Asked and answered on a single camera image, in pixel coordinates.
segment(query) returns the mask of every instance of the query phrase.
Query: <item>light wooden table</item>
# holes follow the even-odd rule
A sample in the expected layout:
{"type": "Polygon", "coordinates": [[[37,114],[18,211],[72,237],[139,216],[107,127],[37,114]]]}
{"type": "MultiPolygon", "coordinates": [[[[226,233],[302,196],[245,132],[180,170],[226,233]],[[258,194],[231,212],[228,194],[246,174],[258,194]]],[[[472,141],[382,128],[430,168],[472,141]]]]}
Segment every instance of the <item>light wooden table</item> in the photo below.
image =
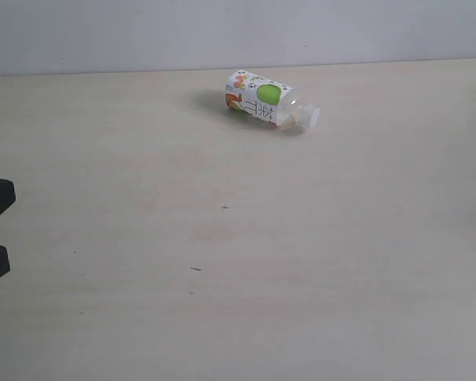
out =
{"type": "Polygon", "coordinates": [[[476,381],[476,60],[256,71],[0,78],[0,380],[476,381]]]}

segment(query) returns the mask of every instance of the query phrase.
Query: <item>white wall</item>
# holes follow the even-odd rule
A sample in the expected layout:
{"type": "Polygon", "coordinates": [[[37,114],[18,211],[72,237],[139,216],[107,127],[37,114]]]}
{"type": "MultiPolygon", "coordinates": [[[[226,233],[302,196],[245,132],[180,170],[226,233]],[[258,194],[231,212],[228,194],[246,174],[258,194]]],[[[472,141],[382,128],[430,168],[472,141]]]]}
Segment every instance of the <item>white wall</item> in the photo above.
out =
{"type": "Polygon", "coordinates": [[[0,0],[0,75],[460,57],[476,0],[0,0]]]}

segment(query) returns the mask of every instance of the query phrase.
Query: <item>bottle label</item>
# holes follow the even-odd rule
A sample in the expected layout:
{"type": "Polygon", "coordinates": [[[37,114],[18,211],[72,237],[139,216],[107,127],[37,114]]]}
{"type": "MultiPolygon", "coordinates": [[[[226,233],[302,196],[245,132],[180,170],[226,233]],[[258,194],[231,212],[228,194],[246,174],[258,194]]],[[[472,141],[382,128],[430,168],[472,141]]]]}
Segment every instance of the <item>bottle label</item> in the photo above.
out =
{"type": "Polygon", "coordinates": [[[283,83],[239,70],[229,77],[225,87],[225,102],[232,109],[277,125],[278,104],[291,90],[292,87],[283,83]]]}

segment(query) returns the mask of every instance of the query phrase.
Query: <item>table surface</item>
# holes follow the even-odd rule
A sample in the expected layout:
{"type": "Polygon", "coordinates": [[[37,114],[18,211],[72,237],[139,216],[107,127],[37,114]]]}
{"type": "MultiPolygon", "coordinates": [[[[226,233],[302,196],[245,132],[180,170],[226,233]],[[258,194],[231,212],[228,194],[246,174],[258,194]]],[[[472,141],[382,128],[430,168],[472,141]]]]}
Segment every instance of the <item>table surface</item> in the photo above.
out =
{"type": "Polygon", "coordinates": [[[476,381],[476,60],[255,71],[0,78],[0,379],[476,381]]]}

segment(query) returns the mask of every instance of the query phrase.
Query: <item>white bottle cap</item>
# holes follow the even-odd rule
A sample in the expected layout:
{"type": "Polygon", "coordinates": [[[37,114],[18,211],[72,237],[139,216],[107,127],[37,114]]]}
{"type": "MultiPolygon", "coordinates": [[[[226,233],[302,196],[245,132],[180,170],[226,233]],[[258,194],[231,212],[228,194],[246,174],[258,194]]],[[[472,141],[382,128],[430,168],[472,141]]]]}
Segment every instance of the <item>white bottle cap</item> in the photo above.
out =
{"type": "Polygon", "coordinates": [[[300,124],[306,129],[311,129],[313,126],[316,125],[320,113],[321,109],[319,107],[315,107],[315,105],[308,104],[303,108],[301,112],[300,124]]]}

